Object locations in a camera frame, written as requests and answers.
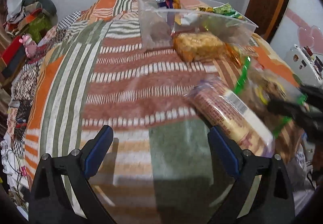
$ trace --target pink heart decoration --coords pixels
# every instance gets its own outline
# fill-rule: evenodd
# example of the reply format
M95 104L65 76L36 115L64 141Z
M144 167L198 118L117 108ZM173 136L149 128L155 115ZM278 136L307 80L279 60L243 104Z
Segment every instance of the pink heart decoration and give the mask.
M314 46L314 38L311 35L311 28L304 29L303 27L298 28L298 41L301 48L308 46L309 48L313 48Z
M311 36L314 39L313 52L317 54L323 54L323 36L320 29L313 26L311 29Z

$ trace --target metal screw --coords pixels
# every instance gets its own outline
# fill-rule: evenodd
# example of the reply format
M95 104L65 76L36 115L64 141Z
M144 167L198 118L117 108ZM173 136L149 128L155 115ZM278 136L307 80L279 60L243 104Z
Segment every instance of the metal screw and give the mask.
M274 157L275 157L276 160L281 160L282 159L282 157L279 154L275 154Z
M78 154L80 154L80 149L74 149L71 152L72 156L77 156Z
M252 152L249 149L245 149L245 150L243 150L243 154L245 156L251 156L252 155Z
M49 157L49 154L45 153L41 156L42 160L46 160Z

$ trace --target green fabric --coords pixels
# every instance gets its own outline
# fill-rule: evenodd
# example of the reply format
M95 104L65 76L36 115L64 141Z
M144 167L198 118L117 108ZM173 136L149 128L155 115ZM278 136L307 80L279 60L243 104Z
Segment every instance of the green fabric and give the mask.
M248 74L250 63L251 63L251 58L248 56L245 58L244 65L242 66L242 73L237 81L237 84L235 85L235 89L233 90L233 92L236 95L239 95L241 90L243 90L246 81L248 80L247 74Z
M231 182L215 155L208 128L192 119L149 130L157 209L163 223L207 223Z
M52 27L52 24L48 17L46 17L43 13L40 13L36 19L34 19L31 23L28 24L27 29L24 33L29 33L35 43L39 43L43 38L41 33L46 34Z

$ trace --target sticker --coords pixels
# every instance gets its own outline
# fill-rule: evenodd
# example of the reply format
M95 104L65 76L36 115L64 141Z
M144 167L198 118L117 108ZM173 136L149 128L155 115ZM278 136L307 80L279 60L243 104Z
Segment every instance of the sticker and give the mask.
M298 61L298 55L297 54L294 55L293 61L295 61L295 62Z
M265 145L271 151L269 146L273 141L273 135L269 129L264 125L264 123L258 118L258 116L251 111L248 106L231 90L228 90L224 94L224 98L228 103L233 106L242 116L248 124L257 132L257 134L264 141Z

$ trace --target clear plastic container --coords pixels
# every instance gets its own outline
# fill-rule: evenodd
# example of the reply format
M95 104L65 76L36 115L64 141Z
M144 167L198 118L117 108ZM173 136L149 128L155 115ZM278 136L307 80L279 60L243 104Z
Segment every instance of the clear plastic container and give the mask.
M218 7L221 2L213 0L180 0L181 10L158 8L156 0L138 0L138 16L143 49L160 49L173 46L172 31L212 32L225 43L247 45L258 27L255 23L215 13L194 10L198 7ZM174 18L192 19L191 24L178 25Z

